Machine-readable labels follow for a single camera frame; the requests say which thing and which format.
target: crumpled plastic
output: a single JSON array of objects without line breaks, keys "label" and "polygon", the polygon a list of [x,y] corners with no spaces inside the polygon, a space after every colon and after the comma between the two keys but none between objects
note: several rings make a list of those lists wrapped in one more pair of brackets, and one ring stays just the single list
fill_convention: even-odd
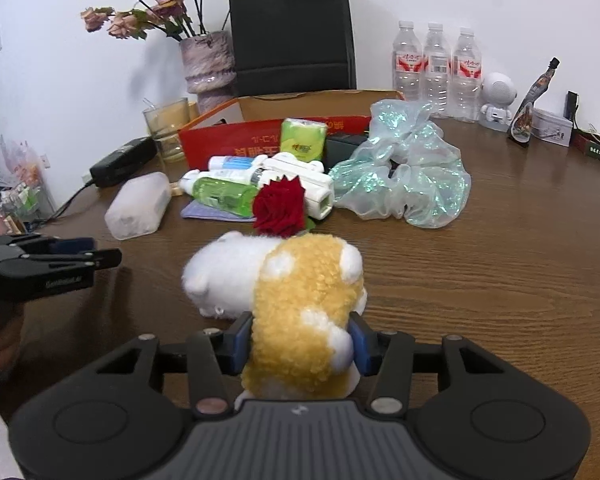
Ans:
[{"label": "crumpled plastic", "polygon": [[394,99],[371,106],[368,140],[329,172],[336,207],[363,220],[394,216],[423,228],[443,227],[458,217],[471,176],[460,150],[429,121],[431,108],[430,102]]}]

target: human hand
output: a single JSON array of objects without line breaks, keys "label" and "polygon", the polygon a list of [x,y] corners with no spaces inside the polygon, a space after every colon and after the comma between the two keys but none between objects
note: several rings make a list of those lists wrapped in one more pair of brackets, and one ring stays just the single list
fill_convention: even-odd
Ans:
[{"label": "human hand", "polygon": [[16,361],[20,348],[20,332],[24,323],[22,308],[0,330],[0,371],[8,370]]}]

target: white wall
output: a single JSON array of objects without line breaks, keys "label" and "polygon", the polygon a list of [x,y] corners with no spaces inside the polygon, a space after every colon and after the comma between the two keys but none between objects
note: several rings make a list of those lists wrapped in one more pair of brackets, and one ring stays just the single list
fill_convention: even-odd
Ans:
[{"label": "white wall", "polygon": [[[0,134],[28,140],[48,156],[45,179],[56,203],[81,184],[99,158],[144,134],[142,98],[186,94],[178,45],[158,31],[147,42],[87,34],[78,14],[121,9],[133,0],[0,0]],[[561,112],[567,90],[581,95],[578,118],[600,131],[600,0],[350,0],[359,88],[391,85],[398,20],[421,40],[442,22],[450,43],[473,27],[484,69],[510,75],[520,97],[555,56],[560,67],[539,107]],[[228,0],[205,0],[206,26],[218,29]],[[254,27],[260,27],[254,16]]]}]

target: green tissue pack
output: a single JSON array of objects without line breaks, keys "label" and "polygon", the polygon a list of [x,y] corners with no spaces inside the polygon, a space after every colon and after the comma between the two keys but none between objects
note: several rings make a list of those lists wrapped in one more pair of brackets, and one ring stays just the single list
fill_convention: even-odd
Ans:
[{"label": "green tissue pack", "polygon": [[293,154],[297,160],[311,162],[322,158],[327,125],[304,119],[285,119],[280,131],[280,151]]}]

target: yellow fur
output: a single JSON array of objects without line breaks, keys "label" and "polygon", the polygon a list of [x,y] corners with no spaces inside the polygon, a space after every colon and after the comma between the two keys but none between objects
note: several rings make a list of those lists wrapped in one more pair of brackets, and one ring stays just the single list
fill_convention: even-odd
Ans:
[{"label": "yellow fur", "polygon": [[[352,285],[342,281],[343,243],[331,235],[307,234],[283,241],[267,255],[255,286],[251,355],[242,373],[243,387],[255,397],[263,396],[270,378],[307,399],[345,395],[347,373],[332,373],[328,335],[301,321],[301,312],[312,309],[346,329],[363,279]],[[262,269],[283,251],[294,258],[291,273],[267,278]]]}]

